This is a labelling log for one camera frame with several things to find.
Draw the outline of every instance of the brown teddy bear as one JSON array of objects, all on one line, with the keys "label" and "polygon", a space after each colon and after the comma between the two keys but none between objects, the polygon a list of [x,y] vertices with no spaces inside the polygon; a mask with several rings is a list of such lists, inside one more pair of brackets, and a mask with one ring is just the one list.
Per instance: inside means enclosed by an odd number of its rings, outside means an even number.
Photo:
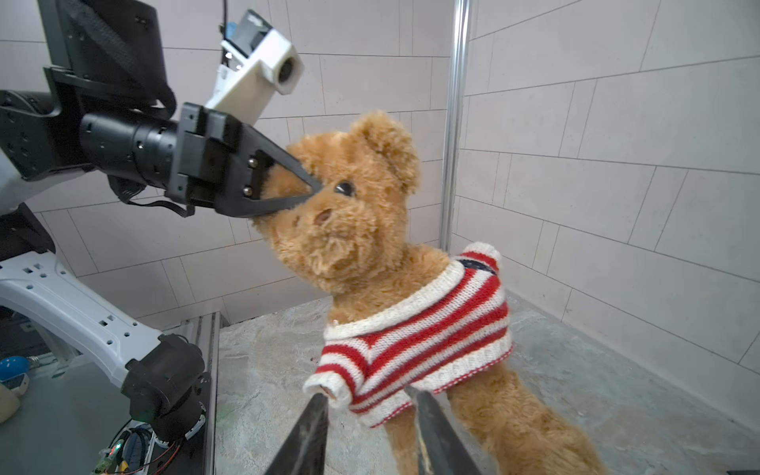
[{"label": "brown teddy bear", "polygon": [[[383,424],[398,470],[417,473],[407,384],[446,391],[456,417],[502,473],[604,473],[588,437],[546,407],[501,361],[511,351],[499,253],[475,243],[457,258],[406,242],[407,199],[420,181],[411,136],[384,113],[350,133],[304,137],[289,152],[324,187],[257,227],[280,260],[333,296],[325,350],[307,391]],[[308,186],[271,169],[265,198]]]}]

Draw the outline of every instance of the metal pole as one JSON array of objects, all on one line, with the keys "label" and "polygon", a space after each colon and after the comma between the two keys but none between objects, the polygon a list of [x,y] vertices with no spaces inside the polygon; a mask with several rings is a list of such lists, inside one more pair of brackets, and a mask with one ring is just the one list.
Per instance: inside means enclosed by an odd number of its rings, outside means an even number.
[{"label": "metal pole", "polygon": [[470,0],[455,0],[454,34],[451,38],[451,64],[448,70],[446,136],[443,149],[443,193],[439,245],[448,252],[451,244],[451,219],[454,216],[454,187],[462,127],[464,75],[467,67],[467,36],[470,26]]}]

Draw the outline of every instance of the marbled surface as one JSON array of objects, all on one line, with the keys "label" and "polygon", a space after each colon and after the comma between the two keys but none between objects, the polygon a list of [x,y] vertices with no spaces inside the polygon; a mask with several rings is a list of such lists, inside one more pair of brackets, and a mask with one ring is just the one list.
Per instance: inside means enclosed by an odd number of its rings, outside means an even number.
[{"label": "marbled surface", "polygon": [[[218,475],[264,473],[308,401],[301,385],[316,368],[330,304],[320,299],[222,330]],[[610,473],[760,469],[760,435],[522,300],[510,296],[509,305],[517,341],[511,366],[588,431]],[[484,475],[495,473],[472,439],[466,443]],[[385,431],[334,410],[326,464],[327,475],[396,473]]]}]

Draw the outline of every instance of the teddy bear eye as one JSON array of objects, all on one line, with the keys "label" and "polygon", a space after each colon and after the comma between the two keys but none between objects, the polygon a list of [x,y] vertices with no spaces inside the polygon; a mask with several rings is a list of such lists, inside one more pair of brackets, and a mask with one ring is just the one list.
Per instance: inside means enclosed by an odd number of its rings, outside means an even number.
[{"label": "teddy bear eye", "polygon": [[335,187],[335,191],[341,195],[353,196],[353,185],[350,182],[340,182]]}]

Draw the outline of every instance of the striped sweater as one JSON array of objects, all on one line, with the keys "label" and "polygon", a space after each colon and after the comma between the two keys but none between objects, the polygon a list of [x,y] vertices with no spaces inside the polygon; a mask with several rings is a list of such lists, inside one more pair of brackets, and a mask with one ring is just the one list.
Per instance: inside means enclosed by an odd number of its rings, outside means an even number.
[{"label": "striped sweater", "polygon": [[439,393],[483,371],[512,348],[499,253],[475,242],[432,282],[360,321],[328,325],[307,393],[330,393],[370,427],[412,404],[406,385]]}]

